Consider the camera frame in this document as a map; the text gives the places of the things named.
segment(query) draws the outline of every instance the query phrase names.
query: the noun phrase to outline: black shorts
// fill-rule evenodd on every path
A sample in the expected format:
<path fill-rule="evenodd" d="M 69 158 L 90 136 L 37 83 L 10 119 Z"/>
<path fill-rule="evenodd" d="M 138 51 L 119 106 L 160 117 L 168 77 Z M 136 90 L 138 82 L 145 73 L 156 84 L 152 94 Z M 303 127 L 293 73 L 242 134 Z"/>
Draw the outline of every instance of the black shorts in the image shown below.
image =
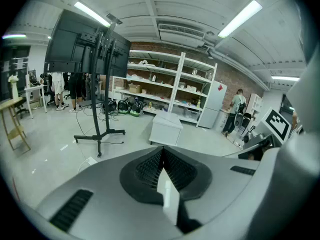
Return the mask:
<path fill-rule="evenodd" d="M 82 73 L 74 73 L 71 74 L 69 79 L 69 90 L 70 90 L 70 96 L 71 99 L 75 100 L 76 97 L 82 97 L 82 75 L 80 78 L 80 75 Z"/>

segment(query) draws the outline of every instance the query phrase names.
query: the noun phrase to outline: white wall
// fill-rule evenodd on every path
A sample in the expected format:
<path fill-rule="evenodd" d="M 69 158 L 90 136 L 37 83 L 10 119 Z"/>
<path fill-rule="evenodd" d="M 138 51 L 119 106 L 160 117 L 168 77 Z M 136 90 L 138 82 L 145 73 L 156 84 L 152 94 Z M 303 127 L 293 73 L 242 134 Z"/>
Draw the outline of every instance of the white wall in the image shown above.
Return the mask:
<path fill-rule="evenodd" d="M 31 45 L 30 47 L 28 70 L 35 70 L 37 79 L 44 72 L 46 52 L 47 46 L 45 45 Z"/>
<path fill-rule="evenodd" d="M 263 106 L 260 112 L 261 116 L 259 117 L 259 119 L 262 119 L 262 117 L 268 112 L 270 107 L 279 112 L 283 95 L 286 93 L 287 92 L 284 90 L 277 89 L 265 91 L 263 93 Z"/>

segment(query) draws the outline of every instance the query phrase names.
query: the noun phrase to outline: sneaker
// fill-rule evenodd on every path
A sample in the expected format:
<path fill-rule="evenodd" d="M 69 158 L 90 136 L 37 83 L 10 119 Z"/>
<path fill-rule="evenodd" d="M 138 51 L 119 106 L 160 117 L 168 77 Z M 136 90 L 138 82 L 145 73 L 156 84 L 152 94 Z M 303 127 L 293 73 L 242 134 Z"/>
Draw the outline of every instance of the sneaker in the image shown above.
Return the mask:
<path fill-rule="evenodd" d="M 64 103 L 63 105 L 61 104 L 61 108 L 65 109 L 66 107 L 69 107 L 69 104 Z"/>

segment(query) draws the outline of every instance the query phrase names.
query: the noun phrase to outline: white refrigerator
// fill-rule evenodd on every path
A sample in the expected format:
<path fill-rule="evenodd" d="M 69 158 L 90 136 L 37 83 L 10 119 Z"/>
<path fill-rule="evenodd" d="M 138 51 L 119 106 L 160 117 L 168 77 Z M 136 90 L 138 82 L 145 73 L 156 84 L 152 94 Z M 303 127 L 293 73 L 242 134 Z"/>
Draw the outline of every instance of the white refrigerator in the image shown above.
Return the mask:
<path fill-rule="evenodd" d="M 207 97 L 208 101 L 203 109 L 199 122 L 200 127 L 212 128 L 214 126 L 219 110 L 222 108 L 226 91 L 227 86 L 225 84 L 213 81 L 211 91 Z"/>

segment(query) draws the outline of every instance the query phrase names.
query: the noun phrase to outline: floor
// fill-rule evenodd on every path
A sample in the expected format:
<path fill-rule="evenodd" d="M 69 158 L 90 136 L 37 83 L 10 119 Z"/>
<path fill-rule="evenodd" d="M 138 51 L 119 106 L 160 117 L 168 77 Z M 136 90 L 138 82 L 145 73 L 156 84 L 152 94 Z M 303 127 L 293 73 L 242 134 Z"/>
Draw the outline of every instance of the floor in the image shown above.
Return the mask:
<path fill-rule="evenodd" d="M 33 110 L 33 119 L 28 113 L 20 120 L 25 129 L 27 147 L 21 138 L 12 141 L 16 150 L 12 151 L 6 138 L 5 131 L 0 131 L 0 166 L 13 195 L 32 208 L 37 207 L 41 200 L 58 186 L 74 177 L 78 170 L 82 171 L 89 165 L 84 160 L 93 157 L 96 161 L 107 160 L 128 154 L 130 152 L 150 147 L 148 141 L 153 114 L 145 113 L 140 117 L 129 114 L 114 117 L 110 120 L 112 129 L 125 129 L 126 134 L 112 134 L 103 138 L 102 157 L 97 158 L 97 143 L 93 140 L 79 140 L 77 144 L 74 135 L 83 135 L 77 120 L 86 135 L 96 133 L 92 109 L 86 108 L 77 114 L 69 113 L 69 107 L 56 111 L 53 104 Z M 5 111 L 8 128 L 13 127 L 8 110 Z M 226 156 L 239 151 L 219 132 L 212 129 L 195 127 L 192 123 L 183 122 L 183 131 L 178 146 L 214 156 Z M 99 120 L 101 132 L 106 130 L 106 122 Z"/>

